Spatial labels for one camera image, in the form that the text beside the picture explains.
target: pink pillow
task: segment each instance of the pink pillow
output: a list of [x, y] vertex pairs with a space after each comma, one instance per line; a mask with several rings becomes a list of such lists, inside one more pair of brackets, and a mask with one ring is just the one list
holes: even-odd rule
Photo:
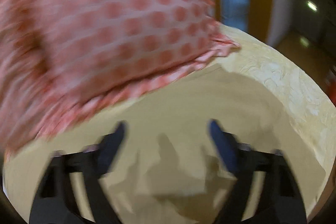
[[205, 0], [37, 0], [60, 94], [85, 102], [210, 49]]

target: pillow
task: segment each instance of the pillow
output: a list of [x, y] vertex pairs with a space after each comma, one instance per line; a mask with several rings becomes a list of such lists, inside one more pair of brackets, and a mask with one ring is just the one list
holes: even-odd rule
[[210, 48], [205, 0], [37, 0], [54, 85], [85, 102]]

